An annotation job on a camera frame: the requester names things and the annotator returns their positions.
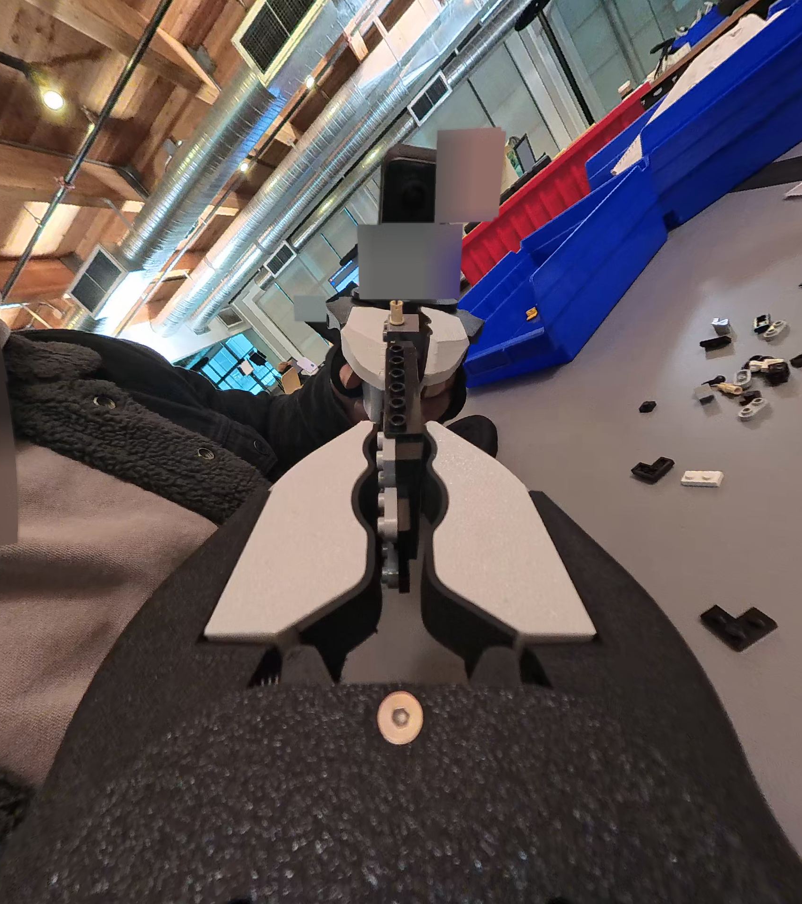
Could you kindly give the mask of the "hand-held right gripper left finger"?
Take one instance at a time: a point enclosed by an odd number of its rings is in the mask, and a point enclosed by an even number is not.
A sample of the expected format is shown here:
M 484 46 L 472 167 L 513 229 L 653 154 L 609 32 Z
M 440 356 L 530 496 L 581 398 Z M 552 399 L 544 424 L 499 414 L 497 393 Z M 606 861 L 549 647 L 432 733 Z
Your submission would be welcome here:
M 372 523 L 373 425 L 362 422 L 271 487 L 203 638 L 312 647 L 334 681 L 376 631 L 381 562 Z

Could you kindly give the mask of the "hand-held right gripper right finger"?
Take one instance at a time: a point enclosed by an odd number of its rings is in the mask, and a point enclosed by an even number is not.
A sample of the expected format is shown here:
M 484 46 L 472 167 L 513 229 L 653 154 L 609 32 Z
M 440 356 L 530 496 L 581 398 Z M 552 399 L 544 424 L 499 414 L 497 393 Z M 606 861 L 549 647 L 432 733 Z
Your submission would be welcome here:
M 594 641 L 597 628 L 535 496 L 449 428 L 427 430 L 420 600 L 429 635 L 468 677 L 488 650 L 520 663 L 537 646 Z

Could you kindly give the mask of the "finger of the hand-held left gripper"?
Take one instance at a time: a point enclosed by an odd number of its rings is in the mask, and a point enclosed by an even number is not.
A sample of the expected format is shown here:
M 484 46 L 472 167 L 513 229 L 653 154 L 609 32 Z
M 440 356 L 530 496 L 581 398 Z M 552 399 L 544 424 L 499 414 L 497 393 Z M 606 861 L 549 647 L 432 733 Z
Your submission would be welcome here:
M 457 313 L 421 309 L 419 315 L 426 340 L 419 385 L 439 386 L 454 377 L 469 349 L 470 339 Z
M 385 382 L 388 313 L 350 313 L 341 329 L 341 351 L 353 372 L 372 387 Z

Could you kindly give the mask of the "black grey brick assembly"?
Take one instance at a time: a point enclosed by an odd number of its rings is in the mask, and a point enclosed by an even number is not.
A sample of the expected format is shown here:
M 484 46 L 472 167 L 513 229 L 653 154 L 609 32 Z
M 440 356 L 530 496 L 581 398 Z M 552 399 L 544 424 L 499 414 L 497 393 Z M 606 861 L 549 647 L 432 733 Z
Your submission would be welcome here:
M 428 320 L 417 309 L 391 301 L 384 327 L 384 390 L 376 433 L 376 531 L 381 542 L 382 583 L 410 590 L 417 558 L 421 492 L 427 455 L 421 412 L 421 376 L 428 351 Z

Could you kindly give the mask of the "ceiling air vent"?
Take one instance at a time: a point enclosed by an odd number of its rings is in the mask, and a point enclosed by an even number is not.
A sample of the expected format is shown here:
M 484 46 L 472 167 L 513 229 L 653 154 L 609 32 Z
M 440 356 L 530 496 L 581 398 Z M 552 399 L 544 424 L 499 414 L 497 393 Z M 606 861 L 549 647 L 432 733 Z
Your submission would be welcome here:
M 97 319 L 114 291 L 129 274 L 128 268 L 114 251 L 98 244 L 75 273 L 65 296 Z
M 259 81 L 268 84 L 325 5 L 325 1 L 250 2 L 231 43 Z
M 443 71 L 439 71 L 433 75 L 425 87 L 414 97 L 411 104 L 408 105 L 415 128 L 421 126 L 430 118 L 435 110 L 440 107 L 446 99 L 451 95 L 452 88 Z

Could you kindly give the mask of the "red plastic bin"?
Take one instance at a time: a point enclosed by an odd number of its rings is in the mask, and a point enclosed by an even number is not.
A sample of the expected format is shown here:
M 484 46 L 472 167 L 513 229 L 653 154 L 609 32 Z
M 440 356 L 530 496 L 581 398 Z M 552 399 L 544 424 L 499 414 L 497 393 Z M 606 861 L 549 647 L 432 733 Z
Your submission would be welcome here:
M 462 273 L 471 286 L 508 253 L 518 251 L 524 238 L 610 179 L 615 160 L 633 141 L 640 128 L 637 122 L 647 113 L 644 98 L 650 91 L 648 84 L 633 91 L 503 201 L 495 220 L 465 236 Z

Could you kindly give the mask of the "person's pale shirt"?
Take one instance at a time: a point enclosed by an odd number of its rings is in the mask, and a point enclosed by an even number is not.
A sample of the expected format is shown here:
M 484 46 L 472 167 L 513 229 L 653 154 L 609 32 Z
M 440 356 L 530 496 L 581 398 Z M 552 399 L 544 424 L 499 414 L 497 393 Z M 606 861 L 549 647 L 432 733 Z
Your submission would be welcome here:
M 16 467 L 18 539 L 0 546 L 0 770 L 39 786 L 124 628 L 216 525 L 43 446 L 17 442 Z

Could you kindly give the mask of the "person's dark fleece jacket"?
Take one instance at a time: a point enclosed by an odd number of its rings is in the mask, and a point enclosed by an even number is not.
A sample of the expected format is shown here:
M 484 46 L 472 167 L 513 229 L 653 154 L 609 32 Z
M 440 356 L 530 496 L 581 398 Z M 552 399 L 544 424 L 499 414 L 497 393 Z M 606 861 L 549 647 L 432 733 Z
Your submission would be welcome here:
M 11 336 L 3 348 L 14 438 L 153 492 L 216 527 L 271 480 L 226 448 L 174 367 L 135 344 Z M 0 856 L 33 794 L 0 770 Z

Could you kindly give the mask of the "pile of small loose bricks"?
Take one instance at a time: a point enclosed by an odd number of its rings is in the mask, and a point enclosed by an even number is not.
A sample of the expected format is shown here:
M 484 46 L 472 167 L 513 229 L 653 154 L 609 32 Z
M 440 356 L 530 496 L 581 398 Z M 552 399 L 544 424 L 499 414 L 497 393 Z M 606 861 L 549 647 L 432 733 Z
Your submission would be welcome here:
M 729 319 L 716 318 L 711 323 L 713 334 L 699 342 L 699 347 L 707 355 L 730 347 L 734 342 L 734 332 Z M 779 338 L 788 328 L 785 320 L 774 319 L 770 314 L 760 314 L 753 320 L 753 333 L 763 342 L 773 342 Z M 726 380 L 723 376 L 705 380 L 694 389 L 694 398 L 699 404 L 708 404 L 714 399 L 714 394 L 721 394 L 736 399 L 741 404 L 738 412 L 740 420 L 751 420 L 765 407 L 765 400 L 761 392 L 751 389 L 753 378 L 759 376 L 768 382 L 771 387 L 786 383 L 790 378 L 791 368 L 802 368 L 802 354 L 792 357 L 789 361 L 769 355 L 751 356 L 743 368 L 734 374 L 734 378 Z M 642 414 L 652 413 L 656 402 L 643 401 L 638 412 Z

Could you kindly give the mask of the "black mat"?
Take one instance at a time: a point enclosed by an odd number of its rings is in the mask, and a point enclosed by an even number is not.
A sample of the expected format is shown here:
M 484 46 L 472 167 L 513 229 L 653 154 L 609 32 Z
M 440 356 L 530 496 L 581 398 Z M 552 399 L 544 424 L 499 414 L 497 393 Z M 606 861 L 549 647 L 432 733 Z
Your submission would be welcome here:
M 731 193 L 800 182 L 802 182 L 802 154 L 767 164 L 756 174 L 731 189 Z

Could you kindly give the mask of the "silver ventilation duct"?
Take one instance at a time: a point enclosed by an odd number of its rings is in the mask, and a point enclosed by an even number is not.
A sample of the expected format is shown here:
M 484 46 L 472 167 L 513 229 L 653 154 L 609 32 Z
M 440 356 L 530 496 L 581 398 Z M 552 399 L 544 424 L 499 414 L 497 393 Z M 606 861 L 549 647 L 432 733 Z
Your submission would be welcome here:
M 194 136 L 180 146 L 115 250 L 130 273 L 157 268 L 169 258 L 327 52 L 373 5 L 325 2 L 268 84 L 243 61 Z
M 527 2 L 415 2 L 341 86 L 152 322 L 170 338 L 204 330 L 262 267 L 284 264 L 294 223 L 424 90 L 452 55 L 504 32 Z

